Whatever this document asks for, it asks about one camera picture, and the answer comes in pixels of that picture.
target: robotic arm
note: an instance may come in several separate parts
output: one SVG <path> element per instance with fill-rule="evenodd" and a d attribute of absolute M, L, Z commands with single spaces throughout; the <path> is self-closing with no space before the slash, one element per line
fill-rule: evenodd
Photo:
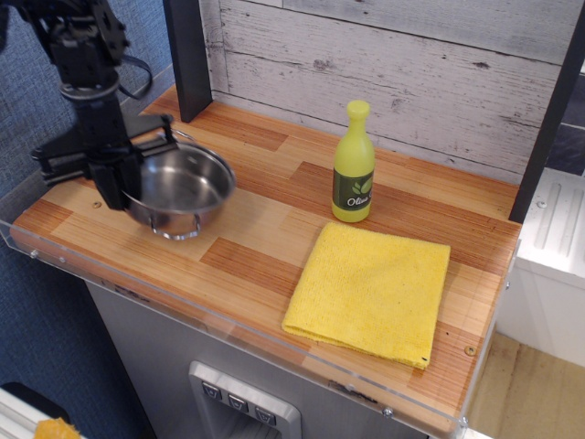
<path fill-rule="evenodd" d="M 58 69 L 59 90 L 74 107 L 77 122 L 62 136 L 32 153 L 49 185 L 74 177 L 92 178 L 111 209 L 141 195 L 144 154 L 173 147 L 168 115 L 123 115 L 115 95 L 129 42 L 125 26 L 106 0 L 0 0 L 0 51 L 5 44 L 7 6 L 15 7 L 35 30 Z M 158 128 L 165 138 L 142 145 L 131 139 Z"/>

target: yellow towel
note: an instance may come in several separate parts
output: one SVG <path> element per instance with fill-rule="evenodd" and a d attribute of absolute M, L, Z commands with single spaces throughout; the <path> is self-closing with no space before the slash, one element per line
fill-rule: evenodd
<path fill-rule="evenodd" d="M 329 223 L 282 328 L 426 369 L 450 252 L 447 245 Z"/>

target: stainless steel pot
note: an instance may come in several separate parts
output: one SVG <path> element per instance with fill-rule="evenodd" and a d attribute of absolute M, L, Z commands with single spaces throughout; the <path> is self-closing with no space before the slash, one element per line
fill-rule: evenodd
<path fill-rule="evenodd" d="M 236 177 L 219 155 L 199 145 L 145 158 L 142 196 L 129 199 L 128 214 L 168 240 L 193 238 L 221 211 Z"/>

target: white wood panel wall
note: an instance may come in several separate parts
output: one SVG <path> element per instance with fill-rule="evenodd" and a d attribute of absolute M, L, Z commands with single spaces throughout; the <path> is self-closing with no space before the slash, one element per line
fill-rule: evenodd
<path fill-rule="evenodd" d="M 519 183 L 582 0 L 201 2 L 214 99 Z"/>

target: bottle label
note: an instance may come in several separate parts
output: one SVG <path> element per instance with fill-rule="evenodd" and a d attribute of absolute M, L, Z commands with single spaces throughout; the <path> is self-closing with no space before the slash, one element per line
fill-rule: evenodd
<path fill-rule="evenodd" d="M 333 170 L 333 201 L 344 210 L 360 210 L 372 199 L 374 171 L 363 177 L 345 177 Z"/>

